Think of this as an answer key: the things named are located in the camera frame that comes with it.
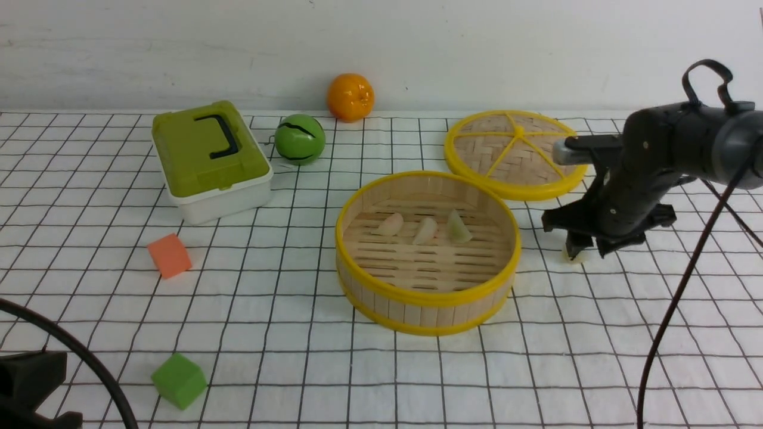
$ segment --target bamboo steamer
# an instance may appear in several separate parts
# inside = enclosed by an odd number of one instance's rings
[[[518,201],[556,198],[574,189],[587,166],[552,160],[557,140],[575,136],[559,121],[528,111],[485,111],[448,132],[445,159],[455,174]]]
[[[452,244],[445,231],[458,210],[474,238]],[[374,235],[392,213],[404,226]],[[431,243],[414,246],[421,218],[437,220]],[[517,222],[498,195],[482,185],[429,171],[398,173],[362,187],[336,223],[336,268],[349,301],[371,320],[419,335],[466,331],[501,309],[520,258]]]

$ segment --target green ball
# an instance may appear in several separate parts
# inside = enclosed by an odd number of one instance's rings
[[[275,130],[275,150],[290,163],[303,166],[315,161],[326,147],[326,133],[309,115],[292,115]]]

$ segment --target yellow rim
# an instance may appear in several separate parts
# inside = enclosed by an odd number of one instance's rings
[[[561,128],[562,130],[566,132],[566,134],[565,133],[528,133],[528,134],[521,134],[517,136],[517,135],[514,135],[513,132],[512,133],[499,133],[499,132],[461,133],[459,132],[461,128],[467,123],[474,121],[475,119],[479,119],[484,116],[490,116],[490,115],[506,115],[507,118],[509,119],[509,122],[511,122],[512,124],[514,123],[514,120],[511,115],[522,115],[522,116],[527,116],[530,118],[540,119]],[[456,147],[454,144],[456,138],[464,137],[464,136],[473,136],[473,135],[505,135],[506,137],[511,137],[511,142],[506,146],[504,151],[498,157],[498,160],[496,160],[496,162],[490,168],[488,173],[485,174],[484,176],[481,174],[478,174],[476,171],[469,168],[469,166],[467,166],[464,163],[464,161],[456,152]],[[561,137],[575,136],[576,133],[575,133],[575,130],[571,129],[570,127],[564,125],[563,123],[559,121],[556,121],[554,119],[547,118],[546,116],[538,115],[536,113],[532,113],[529,111],[518,111],[518,110],[483,111],[482,113],[477,113],[476,115],[463,118],[456,125],[454,125],[450,131],[448,131],[448,134],[445,137],[445,161],[448,164],[448,168],[450,168],[450,170],[454,172],[455,174],[459,176],[463,176],[481,185],[484,188],[490,189],[491,191],[498,194],[501,198],[516,200],[516,201],[541,201],[541,200],[556,198],[560,195],[564,195],[567,192],[570,192],[572,189],[578,186],[580,182],[582,182],[583,178],[585,177],[586,171],[588,171],[588,166],[578,166],[577,168],[575,168],[575,170],[572,173],[565,175],[562,173],[559,167],[556,164],[554,164],[543,151],[541,151],[535,144],[533,144],[530,141],[530,139],[527,139],[524,137],[526,135],[530,135],[530,136],[558,135],[561,138]],[[557,182],[546,183],[545,185],[535,185],[535,186],[513,185],[510,183],[505,183],[505,182],[500,182],[498,180],[490,179],[490,175],[492,174],[495,166],[497,166],[499,162],[506,156],[506,154],[509,153],[510,148],[518,140],[521,140],[523,143],[532,147],[540,156],[542,156],[542,158],[547,163],[549,163],[549,165],[562,177],[562,179]]]
[[[415,291],[410,291],[406,289],[400,289],[398,287],[395,287],[387,282],[383,282],[377,279],[376,277],[368,274],[349,255],[349,252],[347,251],[344,245],[344,240],[342,239],[343,232],[342,232],[341,225],[347,213],[347,209],[353,204],[353,202],[357,198],[359,198],[364,192],[368,191],[370,188],[373,188],[374,186],[380,185],[384,182],[400,179],[401,177],[406,177],[406,176],[439,176],[439,177],[444,177],[447,179],[458,180],[460,182],[464,182],[468,185],[474,186],[477,189],[480,189],[481,191],[489,195],[491,198],[493,198],[495,201],[499,202],[501,208],[505,211],[506,215],[511,220],[511,225],[512,225],[512,229],[513,229],[513,233],[515,237],[514,248],[512,249],[511,259],[509,260],[509,263],[495,277],[488,280],[487,282],[482,283],[481,285],[477,285],[473,288],[462,290],[462,291],[438,293],[438,294],[430,294],[425,292],[415,292]],[[342,211],[339,213],[339,217],[336,220],[334,239],[336,241],[337,257],[342,259],[342,261],[346,264],[347,269],[349,270],[349,274],[353,278],[358,279],[362,283],[363,287],[370,289],[371,291],[379,295],[382,295],[386,298],[394,299],[396,301],[400,301],[405,304],[419,305],[422,307],[451,307],[455,305],[461,305],[467,302],[475,301],[477,299],[480,299],[494,292],[495,289],[501,287],[501,285],[503,285],[509,279],[509,277],[517,270],[517,265],[519,264],[519,260],[520,260],[520,252],[522,250],[522,243],[520,241],[520,229],[519,229],[519,226],[517,225],[517,220],[514,219],[514,216],[511,213],[511,210],[509,210],[509,208],[506,206],[503,200],[501,200],[501,198],[498,195],[496,195],[495,192],[492,192],[490,189],[486,188],[485,186],[480,185],[478,183],[471,182],[463,177],[459,177],[450,173],[441,173],[441,172],[434,172],[434,171],[409,171],[405,173],[392,174],[390,176],[382,177],[381,179],[376,179],[375,181],[369,183],[368,185],[363,186],[361,189],[355,192],[355,194],[353,194],[353,196],[342,208]]]
[[[507,291],[506,296],[502,296],[501,300],[493,306],[490,310],[487,310],[482,316],[479,318],[476,318],[472,321],[468,321],[464,324],[457,324],[453,326],[448,327],[424,327],[424,326],[416,326],[412,324],[405,324],[399,321],[393,321],[390,318],[386,318],[384,316],[381,316],[374,311],[372,311],[370,308],[366,307],[362,302],[358,301],[355,296],[351,293],[350,290],[348,290],[347,286],[344,284],[342,279],[339,279],[339,284],[342,287],[342,290],[344,291],[344,295],[347,297],[347,300],[350,304],[353,305],[353,307],[357,308],[358,311],[360,311],[364,316],[371,319],[371,321],[380,324],[383,327],[388,327],[389,329],[392,329],[393,331],[402,332],[404,334],[411,334],[411,335],[425,335],[429,337],[435,337],[439,335],[452,335],[452,334],[458,334],[459,332],[468,331],[474,327],[477,327],[481,324],[483,324],[486,320],[493,317],[498,311],[500,311],[501,307],[504,306],[506,303],[506,300],[509,298],[509,294],[513,290],[513,286],[509,288]]]

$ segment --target black handle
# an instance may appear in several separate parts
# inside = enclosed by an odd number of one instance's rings
[[[731,81],[734,79],[734,75],[731,73],[731,70],[729,70],[728,67],[724,66],[718,61],[709,59],[700,60],[692,64],[686,70],[686,72],[684,72],[684,77],[681,78],[681,84],[684,87],[686,96],[689,98],[690,105],[695,107],[702,105],[702,102],[697,97],[697,93],[691,86],[691,82],[689,82],[689,73],[699,66],[705,66],[708,69],[711,69],[715,72],[715,74],[723,79],[723,83],[718,86],[718,98],[720,98],[720,101],[723,103],[723,107],[726,108],[729,113],[755,110],[755,103],[753,102],[735,102],[731,99],[731,95],[729,95],[729,83],[731,83]]]
[[[226,150],[221,150],[220,152],[212,152],[209,154],[209,158],[211,160],[216,160],[217,158],[222,158],[223,156],[233,155],[235,153],[238,153],[239,148],[236,144],[236,138],[233,136],[233,131],[230,130],[230,127],[228,127],[227,122],[225,122],[225,119],[223,119],[220,115],[207,115],[202,116],[200,118],[196,118],[194,121],[203,121],[204,119],[216,119],[217,123],[220,125],[220,128],[223,130],[223,134],[225,135],[225,139],[228,140],[228,148]]]

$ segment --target orange foam cube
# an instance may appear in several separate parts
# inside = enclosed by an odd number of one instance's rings
[[[164,279],[177,276],[191,269],[191,258],[188,257],[188,251],[177,234],[160,238],[147,247],[154,265],[159,269]]]

